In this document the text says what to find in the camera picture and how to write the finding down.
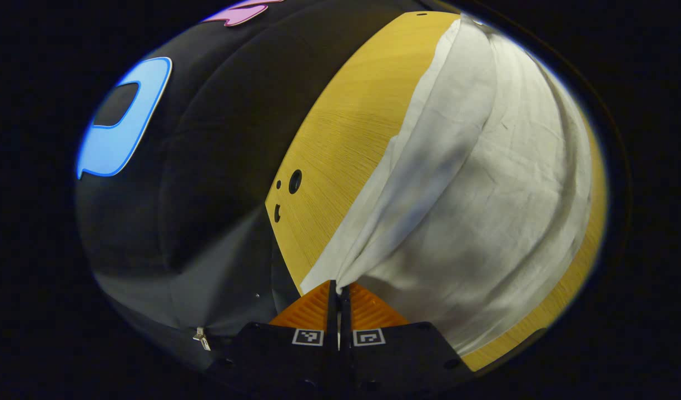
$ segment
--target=blue sign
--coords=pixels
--hole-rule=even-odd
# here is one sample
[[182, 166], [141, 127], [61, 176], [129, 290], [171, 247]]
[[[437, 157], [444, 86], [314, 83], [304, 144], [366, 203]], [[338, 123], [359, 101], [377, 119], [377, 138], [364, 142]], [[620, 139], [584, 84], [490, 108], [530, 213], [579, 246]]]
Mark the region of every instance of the blue sign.
[[99, 177], [111, 177], [120, 172], [130, 161], [145, 133], [152, 112], [162, 98], [172, 71], [172, 60], [167, 57], [142, 61], [120, 79], [116, 85], [137, 83], [137, 93], [124, 116], [110, 127], [88, 127], [78, 153], [76, 174], [84, 172]]

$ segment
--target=white fabric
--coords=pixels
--hole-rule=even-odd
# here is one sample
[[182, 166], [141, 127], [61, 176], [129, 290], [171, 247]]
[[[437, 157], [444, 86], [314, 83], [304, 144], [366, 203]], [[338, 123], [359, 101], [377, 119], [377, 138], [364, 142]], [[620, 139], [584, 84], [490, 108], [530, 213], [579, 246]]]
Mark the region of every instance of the white fabric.
[[399, 134], [301, 283], [358, 281], [465, 355], [538, 306], [589, 218], [586, 129], [523, 49], [464, 16]]

